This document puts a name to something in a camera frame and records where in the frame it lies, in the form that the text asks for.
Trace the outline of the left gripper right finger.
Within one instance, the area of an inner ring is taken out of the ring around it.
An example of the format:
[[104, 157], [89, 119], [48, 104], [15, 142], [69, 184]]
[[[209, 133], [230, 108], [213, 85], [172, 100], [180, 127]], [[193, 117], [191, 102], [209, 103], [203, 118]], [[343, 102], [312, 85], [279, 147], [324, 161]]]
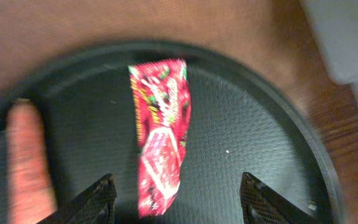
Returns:
[[246, 224], [319, 223], [249, 172], [242, 174], [239, 193]]

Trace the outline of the red snack wrapper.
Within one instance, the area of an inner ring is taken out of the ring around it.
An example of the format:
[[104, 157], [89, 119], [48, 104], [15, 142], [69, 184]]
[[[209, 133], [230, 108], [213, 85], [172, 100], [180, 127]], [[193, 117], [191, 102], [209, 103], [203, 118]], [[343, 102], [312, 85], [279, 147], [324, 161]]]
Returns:
[[135, 105], [138, 214], [163, 215], [180, 186], [191, 117], [187, 64], [183, 59], [129, 66]]

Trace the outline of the carrot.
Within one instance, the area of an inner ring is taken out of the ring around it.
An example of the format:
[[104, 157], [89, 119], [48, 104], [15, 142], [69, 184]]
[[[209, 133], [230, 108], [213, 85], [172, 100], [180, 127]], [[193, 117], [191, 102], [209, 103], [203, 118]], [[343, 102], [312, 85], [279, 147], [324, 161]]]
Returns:
[[28, 99], [7, 115], [9, 223], [38, 223], [57, 209], [42, 118]]

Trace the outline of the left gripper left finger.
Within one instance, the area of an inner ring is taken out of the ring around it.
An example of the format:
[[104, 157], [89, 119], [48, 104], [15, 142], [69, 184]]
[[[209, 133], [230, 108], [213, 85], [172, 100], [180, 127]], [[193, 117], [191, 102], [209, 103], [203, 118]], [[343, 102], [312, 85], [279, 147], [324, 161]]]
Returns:
[[113, 224], [116, 197], [112, 174], [106, 174], [39, 224]]

